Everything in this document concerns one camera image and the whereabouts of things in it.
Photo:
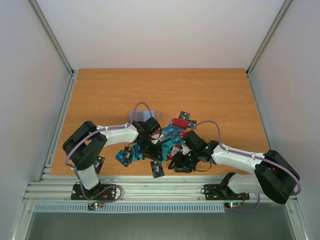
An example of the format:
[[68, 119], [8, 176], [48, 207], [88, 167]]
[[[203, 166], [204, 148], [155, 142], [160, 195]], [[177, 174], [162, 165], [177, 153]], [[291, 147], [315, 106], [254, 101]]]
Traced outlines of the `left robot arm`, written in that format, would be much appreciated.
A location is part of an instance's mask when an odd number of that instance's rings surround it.
[[75, 170], [83, 186], [83, 194], [89, 199], [96, 199], [101, 187], [94, 163], [102, 149], [120, 143], [135, 143], [146, 158], [162, 161], [162, 145], [152, 138], [160, 129], [154, 117], [114, 126], [98, 126], [86, 121], [62, 145], [66, 154], [65, 164]]

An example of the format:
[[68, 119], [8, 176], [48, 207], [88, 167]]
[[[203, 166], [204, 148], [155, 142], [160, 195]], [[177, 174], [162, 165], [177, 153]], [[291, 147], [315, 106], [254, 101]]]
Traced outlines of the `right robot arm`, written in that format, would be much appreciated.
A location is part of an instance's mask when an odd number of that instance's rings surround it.
[[182, 137], [182, 151], [177, 152], [169, 165], [177, 173], [191, 173], [199, 162], [225, 165], [245, 171], [229, 172], [216, 185], [205, 185], [206, 199], [237, 200], [241, 195], [263, 194], [284, 205], [300, 179], [298, 173], [275, 150], [252, 153], [230, 148], [218, 141], [205, 142], [194, 131]]

